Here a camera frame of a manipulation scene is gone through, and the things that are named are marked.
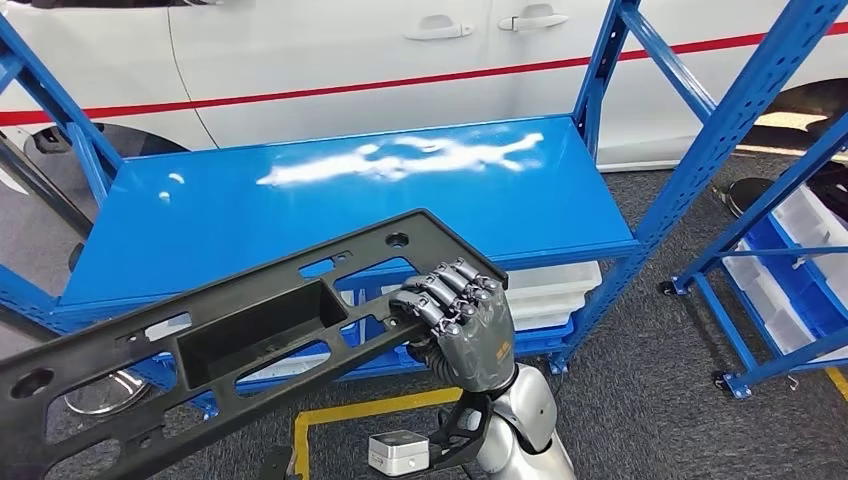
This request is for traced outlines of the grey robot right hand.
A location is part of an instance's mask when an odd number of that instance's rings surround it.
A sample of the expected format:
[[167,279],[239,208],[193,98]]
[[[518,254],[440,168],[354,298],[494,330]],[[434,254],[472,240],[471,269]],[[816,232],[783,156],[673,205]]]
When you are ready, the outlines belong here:
[[490,392],[513,378],[514,321],[503,284],[468,260],[442,262],[408,278],[388,302],[394,316],[426,325],[406,350],[442,381]]

